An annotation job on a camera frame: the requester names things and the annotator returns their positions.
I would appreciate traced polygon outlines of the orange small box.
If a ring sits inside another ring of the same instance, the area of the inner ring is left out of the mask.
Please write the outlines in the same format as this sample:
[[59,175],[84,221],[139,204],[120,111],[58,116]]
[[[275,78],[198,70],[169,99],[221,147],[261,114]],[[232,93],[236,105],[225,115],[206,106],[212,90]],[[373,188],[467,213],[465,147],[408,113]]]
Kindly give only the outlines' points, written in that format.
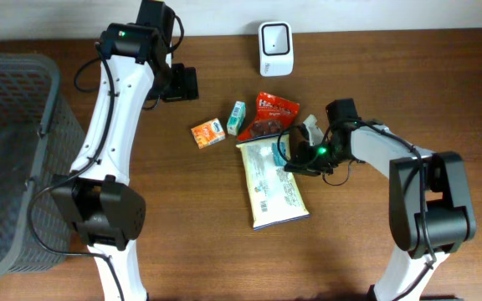
[[191,133],[199,149],[216,144],[226,138],[226,133],[218,118],[191,128]]

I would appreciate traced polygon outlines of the green small box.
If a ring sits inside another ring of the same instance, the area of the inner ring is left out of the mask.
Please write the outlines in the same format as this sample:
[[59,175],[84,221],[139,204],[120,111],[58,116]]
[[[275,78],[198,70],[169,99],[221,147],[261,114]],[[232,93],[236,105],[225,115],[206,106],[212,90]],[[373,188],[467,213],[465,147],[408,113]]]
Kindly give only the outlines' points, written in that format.
[[228,117],[227,132],[230,135],[238,135],[240,128],[244,122],[246,116],[246,104],[241,101],[237,101],[233,106],[233,110]]

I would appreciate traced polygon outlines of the yellow chips bag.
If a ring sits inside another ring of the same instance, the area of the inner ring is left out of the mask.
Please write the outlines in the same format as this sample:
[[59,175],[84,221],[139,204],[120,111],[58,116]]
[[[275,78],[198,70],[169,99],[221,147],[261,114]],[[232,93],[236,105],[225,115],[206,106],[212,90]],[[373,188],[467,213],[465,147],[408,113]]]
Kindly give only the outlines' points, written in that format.
[[294,175],[285,171],[282,155],[290,153],[287,134],[272,135],[237,144],[241,152],[253,229],[308,217]]

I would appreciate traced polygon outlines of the red snack bag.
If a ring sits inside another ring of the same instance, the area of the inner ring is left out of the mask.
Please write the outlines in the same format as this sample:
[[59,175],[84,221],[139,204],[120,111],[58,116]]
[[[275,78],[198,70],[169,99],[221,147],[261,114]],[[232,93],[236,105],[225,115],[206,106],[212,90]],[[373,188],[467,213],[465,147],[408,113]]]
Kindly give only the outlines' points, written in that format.
[[256,101],[256,116],[238,135],[238,141],[279,134],[293,123],[299,111],[299,103],[260,92]]

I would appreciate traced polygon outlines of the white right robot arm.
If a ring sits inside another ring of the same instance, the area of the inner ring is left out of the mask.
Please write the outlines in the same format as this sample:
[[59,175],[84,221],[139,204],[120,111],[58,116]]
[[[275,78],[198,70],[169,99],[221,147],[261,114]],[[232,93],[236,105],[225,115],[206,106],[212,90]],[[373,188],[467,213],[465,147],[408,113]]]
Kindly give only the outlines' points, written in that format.
[[310,117],[295,128],[303,141],[285,169],[326,177],[342,163],[367,163],[388,179],[389,227],[395,247],[369,300],[419,300],[436,269],[474,238],[476,221],[462,157],[435,152],[364,120],[353,99],[326,106],[329,126]]

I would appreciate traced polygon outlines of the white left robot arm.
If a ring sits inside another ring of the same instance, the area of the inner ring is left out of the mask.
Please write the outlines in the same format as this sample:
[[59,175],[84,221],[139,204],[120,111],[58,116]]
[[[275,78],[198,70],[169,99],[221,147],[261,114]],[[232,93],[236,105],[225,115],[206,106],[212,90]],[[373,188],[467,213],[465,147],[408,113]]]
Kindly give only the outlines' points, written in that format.
[[147,300],[136,240],[146,201],[130,188],[136,128],[148,100],[194,100],[197,72],[172,55],[182,21],[162,1],[143,0],[136,21],[112,23],[95,49],[100,86],[90,125],[67,176],[56,175],[49,193],[68,227],[88,248],[107,300]]

